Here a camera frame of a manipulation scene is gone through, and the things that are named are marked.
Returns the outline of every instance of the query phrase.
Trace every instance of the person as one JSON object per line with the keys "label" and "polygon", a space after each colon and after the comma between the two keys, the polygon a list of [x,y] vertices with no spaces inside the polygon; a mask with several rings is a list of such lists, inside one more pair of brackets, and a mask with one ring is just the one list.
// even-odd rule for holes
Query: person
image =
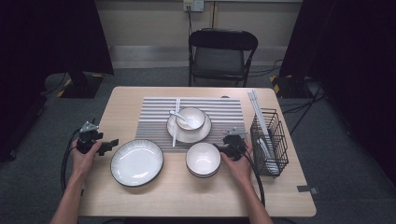
{"label": "person", "polygon": [[[246,153],[250,154],[253,147],[246,139],[245,143],[247,145]],[[93,157],[101,145],[101,142],[96,142],[92,146],[91,150],[86,154],[80,153],[76,148],[72,149],[71,155],[73,160],[73,171],[70,175],[64,196],[62,197],[58,205],[58,209],[50,222],[51,224],[78,223],[81,189],[85,178],[91,170]],[[233,179],[243,194],[250,224],[273,223],[251,184],[251,167],[248,160],[245,157],[242,157],[239,161],[233,161],[222,152],[220,153],[220,156],[229,167]]]}

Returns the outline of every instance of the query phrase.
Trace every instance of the white spoon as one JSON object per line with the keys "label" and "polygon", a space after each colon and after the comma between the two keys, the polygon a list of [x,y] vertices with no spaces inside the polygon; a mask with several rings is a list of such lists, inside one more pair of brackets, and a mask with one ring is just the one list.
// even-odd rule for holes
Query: white spoon
{"label": "white spoon", "polygon": [[175,116],[183,119],[184,122],[186,122],[187,125],[189,125],[193,129],[197,129],[197,128],[200,127],[199,123],[197,123],[195,119],[186,119],[184,116],[182,116],[181,114],[177,113],[175,110],[169,111],[169,114],[175,115]]}

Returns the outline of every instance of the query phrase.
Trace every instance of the wire basket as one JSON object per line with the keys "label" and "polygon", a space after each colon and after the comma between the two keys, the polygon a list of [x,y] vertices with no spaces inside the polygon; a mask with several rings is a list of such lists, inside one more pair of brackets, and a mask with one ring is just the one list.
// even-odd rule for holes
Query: wire basket
{"label": "wire basket", "polygon": [[262,116],[269,136],[264,135],[259,120],[255,115],[250,127],[254,164],[259,175],[277,177],[280,176],[289,163],[288,154],[286,153],[288,145],[282,122],[278,119],[276,110],[262,108]]}

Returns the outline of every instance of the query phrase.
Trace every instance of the table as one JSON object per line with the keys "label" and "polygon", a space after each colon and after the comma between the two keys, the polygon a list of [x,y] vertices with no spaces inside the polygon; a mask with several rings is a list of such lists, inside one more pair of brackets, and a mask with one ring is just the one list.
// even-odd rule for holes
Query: table
{"label": "table", "polygon": [[[209,178],[198,178],[186,168],[186,153],[164,152],[160,174],[149,184],[127,188],[116,182],[110,172],[111,158],[123,144],[134,140],[140,109],[146,96],[239,98],[245,127],[250,129],[254,110],[248,99],[250,88],[194,87],[117,87],[113,90],[99,131],[103,141],[119,138],[120,144],[103,157],[95,157],[81,199],[81,216],[104,217],[246,217],[248,215],[239,189],[226,164]],[[276,95],[271,89],[255,89],[262,107],[278,111],[285,123]],[[306,186],[304,173],[286,124],[289,164],[278,178],[262,176],[266,209],[271,217],[312,217],[316,207],[310,192],[299,192]],[[259,188],[252,174],[252,183]]]}

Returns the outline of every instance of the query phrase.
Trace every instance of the placemat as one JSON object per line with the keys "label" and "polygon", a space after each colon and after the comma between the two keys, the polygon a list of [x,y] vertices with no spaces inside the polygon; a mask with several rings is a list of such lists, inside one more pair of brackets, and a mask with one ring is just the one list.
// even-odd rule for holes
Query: placemat
{"label": "placemat", "polygon": [[226,136],[224,131],[230,131],[233,128],[245,129],[241,103],[236,98],[145,97],[135,139],[148,139],[167,152],[184,152],[198,143],[176,141],[176,145],[172,147],[173,138],[167,131],[166,123],[171,116],[169,111],[176,109],[177,98],[180,99],[180,109],[196,107],[210,117],[212,129],[209,135],[199,142],[223,146],[222,139]]}

